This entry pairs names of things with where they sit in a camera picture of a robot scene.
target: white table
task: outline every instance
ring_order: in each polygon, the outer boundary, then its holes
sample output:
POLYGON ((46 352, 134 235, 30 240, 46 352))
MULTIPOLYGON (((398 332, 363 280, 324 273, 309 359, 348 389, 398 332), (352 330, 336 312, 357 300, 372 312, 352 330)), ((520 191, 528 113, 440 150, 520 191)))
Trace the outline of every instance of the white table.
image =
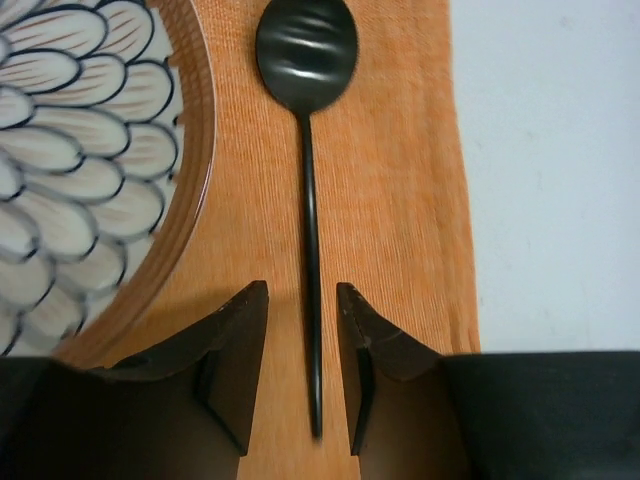
POLYGON ((640 348, 640 1, 452 24, 483 350, 640 348))

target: orange napkin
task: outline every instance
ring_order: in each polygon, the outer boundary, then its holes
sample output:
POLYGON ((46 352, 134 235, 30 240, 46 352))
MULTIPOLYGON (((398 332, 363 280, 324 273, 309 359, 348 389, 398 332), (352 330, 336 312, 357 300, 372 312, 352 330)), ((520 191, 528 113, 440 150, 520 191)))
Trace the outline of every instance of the orange napkin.
POLYGON ((337 282, 444 353, 479 349, 469 204, 451 82, 446 0, 348 0, 360 59, 346 94, 312 119, 324 288, 322 444, 311 439, 300 295, 295 120, 255 66, 267 0, 194 0, 217 94, 213 175, 194 238, 163 294, 105 359, 214 311, 254 279, 270 290, 249 456, 240 479, 359 478, 349 455, 337 282))

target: black plastic part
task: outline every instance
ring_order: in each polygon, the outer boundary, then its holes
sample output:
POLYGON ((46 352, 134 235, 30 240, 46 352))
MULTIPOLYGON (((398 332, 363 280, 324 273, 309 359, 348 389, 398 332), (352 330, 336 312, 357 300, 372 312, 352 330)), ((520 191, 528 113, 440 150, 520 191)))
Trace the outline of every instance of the black plastic part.
POLYGON ((254 282, 112 369, 1 359, 0 478, 235 478, 267 308, 266 283, 254 282))
POLYGON ((302 133, 306 323, 313 436, 322 437, 322 296, 310 115, 335 102, 355 70, 358 35, 342 0, 272 0, 256 32, 256 60, 271 95, 302 133))
POLYGON ((362 478, 640 478, 640 353, 440 357, 338 285, 362 478))

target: fabric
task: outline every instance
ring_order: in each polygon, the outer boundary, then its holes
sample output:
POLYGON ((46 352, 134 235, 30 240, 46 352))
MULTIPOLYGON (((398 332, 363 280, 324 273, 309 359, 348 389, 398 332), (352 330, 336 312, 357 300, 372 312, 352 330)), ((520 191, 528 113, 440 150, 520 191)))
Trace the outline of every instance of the fabric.
POLYGON ((105 358, 135 353, 255 279, 270 313, 249 456, 239 479, 356 479, 336 331, 353 283, 442 353, 479 349, 467 186, 451 81, 448 2, 348 0, 360 39, 352 84, 312 118, 324 309, 324 439, 311 438, 302 332, 300 152, 294 117, 263 88, 255 29, 267 0, 194 0, 216 81, 206 205, 146 318, 105 358))

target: placemat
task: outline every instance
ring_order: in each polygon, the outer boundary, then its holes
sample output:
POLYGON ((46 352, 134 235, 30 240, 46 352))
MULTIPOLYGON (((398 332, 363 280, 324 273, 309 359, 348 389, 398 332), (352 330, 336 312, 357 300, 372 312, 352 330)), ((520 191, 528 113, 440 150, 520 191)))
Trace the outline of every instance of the placemat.
POLYGON ((312 119, 324 288, 322 444, 311 438, 300 295, 295 119, 263 88, 254 36, 267 0, 194 0, 213 62, 218 131, 194 238, 163 294, 105 363, 157 343, 255 279, 270 313, 239 479, 356 479, 336 330, 337 282, 443 353, 479 350, 469 202, 451 80, 449 6, 348 0, 360 58, 312 119))

